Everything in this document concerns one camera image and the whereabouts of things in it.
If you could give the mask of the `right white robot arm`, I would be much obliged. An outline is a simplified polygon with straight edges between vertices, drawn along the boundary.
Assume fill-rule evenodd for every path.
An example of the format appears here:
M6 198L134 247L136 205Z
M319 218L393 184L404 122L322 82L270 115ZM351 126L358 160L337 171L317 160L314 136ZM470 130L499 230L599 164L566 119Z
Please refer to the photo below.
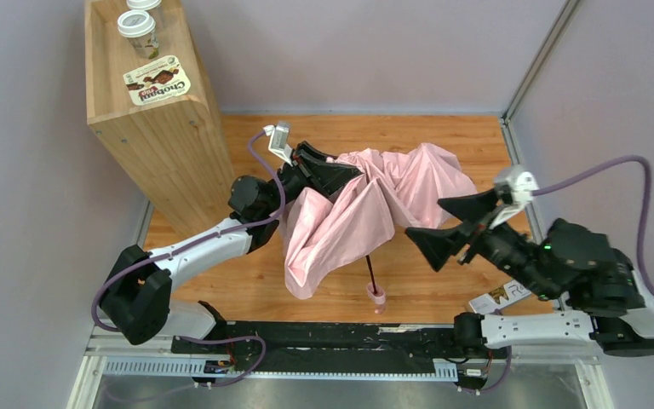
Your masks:
M507 222L508 206L492 190L443 198L456 217L453 228L407 228L430 267L440 270L481 257L542 301L564 298L567 310L521 317L462 313L455 317L455 344L467 351L518 345L594 344L608 355L654 355L654 299L637 269L606 235L557 219L540 243Z

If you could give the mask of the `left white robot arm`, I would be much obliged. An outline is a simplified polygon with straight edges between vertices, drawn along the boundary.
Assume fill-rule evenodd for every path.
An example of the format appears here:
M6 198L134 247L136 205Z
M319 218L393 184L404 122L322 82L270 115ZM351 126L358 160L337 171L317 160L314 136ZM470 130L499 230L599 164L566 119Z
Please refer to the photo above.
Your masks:
M167 325L174 290L226 260L267 244L285 207L301 193L330 199L362 174L303 141L285 164L271 172L271 180L238 177L228 200L232 211L213 228L154 251L138 245L121 251L92 304L94 313L105 313L111 322L96 324L121 333L132 345L151 340Z

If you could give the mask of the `pink folding umbrella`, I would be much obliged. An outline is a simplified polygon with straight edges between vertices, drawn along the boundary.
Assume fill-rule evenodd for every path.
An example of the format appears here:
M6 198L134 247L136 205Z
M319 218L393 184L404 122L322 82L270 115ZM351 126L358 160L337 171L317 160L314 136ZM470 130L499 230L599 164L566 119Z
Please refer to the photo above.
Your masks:
M333 199L307 187L279 218L284 281L298 299L332 271L368 256L395 228L437 228L450 218L439 199L475 194L457 156L422 143L407 153L367 148L335 160L360 170Z

